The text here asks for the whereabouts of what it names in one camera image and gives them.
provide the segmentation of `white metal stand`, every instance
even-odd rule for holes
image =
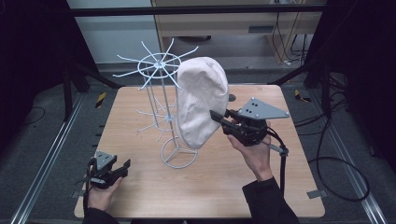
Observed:
[[[172,137],[163,144],[161,150],[161,156],[163,162],[172,168],[176,168],[176,169],[185,168],[191,165],[195,161],[198,154],[198,150],[184,146],[184,144],[179,140],[179,138],[175,136],[175,130],[173,128],[174,125],[173,120],[176,115],[174,109],[177,107],[177,99],[173,102],[172,105],[169,105],[168,97],[166,94],[166,88],[163,80],[169,77],[174,82],[175,88],[181,89],[181,87],[177,84],[177,76],[176,76],[177,69],[181,64],[180,58],[195,52],[198,49],[198,47],[185,54],[176,56],[175,54],[169,53],[169,50],[170,48],[172,48],[172,45],[174,43],[174,39],[172,39],[172,42],[165,53],[151,53],[150,50],[145,46],[143,41],[141,43],[143,47],[146,49],[146,51],[149,53],[149,55],[143,58],[142,60],[128,59],[128,58],[123,58],[120,55],[117,55],[119,58],[123,60],[138,63],[137,70],[133,72],[129,72],[121,75],[113,75],[113,76],[125,77],[139,73],[143,77],[145,83],[141,88],[139,88],[139,90],[141,91],[146,88],[152,113],[142,112],[142,111],[137,111],[137,112],[139,114],[152,116],[153,122],[149,126],[138,130],[138,132],[143,132],[150,127],[156,127],[157,129],[162,131],[160,137],[157,139],[157,142],[162,138],[165,132],[170,132],[172,134]],[[161,84],[163,87],[164,105],[160,103],[160,101],[155,96],[154,91],[152,89],[151,80],[157,78],[161,80]]]

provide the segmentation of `circular wire frame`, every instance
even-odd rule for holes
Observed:
[[[157,60],[157,58],[155,58],[155,56],[161,56],[160,60]],[[171,59],[164,61],[163,59],[165,59],[166,57],[170,56]],[[154,58],[155,59],[155,63],[152,63],[153,68],[155,68],[155,72],[150,76],[145,74],[145,70],[147,70],[147,63],[149,63],[148,58]],[[176,56],[175,54],[172,53],[154,53],[154,54],[150,54],[148,56],[146,56],[145,58],[143,58],[138,64],[137,64],[137,70],[139,71],[140,75],[142,75],[143,77],[148,77],[148,78],[166,78],[166,77],[170,77],[173,76],[177,70],[178,67],[181,64],[181,60],[178,56]],[[168,70],[166,69],[166,67],[170,67],[171,69],[169,69],[169,71],[172,71],[171,73],[168,73]],[[159,69],[162,69],[166,75],[161,75],[161,76],[155,76],[156,75],[156,71],[158,71]]]
[[[174,148],[172,149],[166,149],[166,147],[169,147],[170,144],[172,144],[172,140],[174,142]],[[195,159],[197,158],[198,155],[198,149],[191,149],[191,148],[184,148],[181,146],[181,144],[178,142],[180,141],[178,136],[175,136],[175,138],[169,138],[164,144],[163,144],[163,148],[161,150],[161,157],[163,159],[163,162],[172,168],[175,169],[182,169],[185,167],[190,166]],[[172,151],[171,153],[169,153],[168,156],[165,156],[165,151],[169,150]],[[177,160],[181,163],[181,164],[175,164],[177,162],[172,162],[172,160]]]

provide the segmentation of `white cloth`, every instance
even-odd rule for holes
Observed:
[[[177,135],[193,149],[201,148],[219,127],[209,110],[224,114],[229,100],[228,81],[214,59],[200,57],[180,64],[177,71]]]

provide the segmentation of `wall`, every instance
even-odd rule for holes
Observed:
[[[149,0],[67,0],[71,8],[151,7]],[[78,26],[96,63],[126,63],[117,57],[140,60],[160,52],[153,16],[81,17]]]

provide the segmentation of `grey metal plate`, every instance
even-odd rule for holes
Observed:
[[[97,160],[97,168],[102,168],[106,165],[108,165],[109,162],[111,162],[114,159],[115,156],[109,155],[105,152],[97,151],[96,152],[96,160]]]
[[[252,97],[240,110],[239,114],[251,119],[284,119],[290,116],[288,111]]]

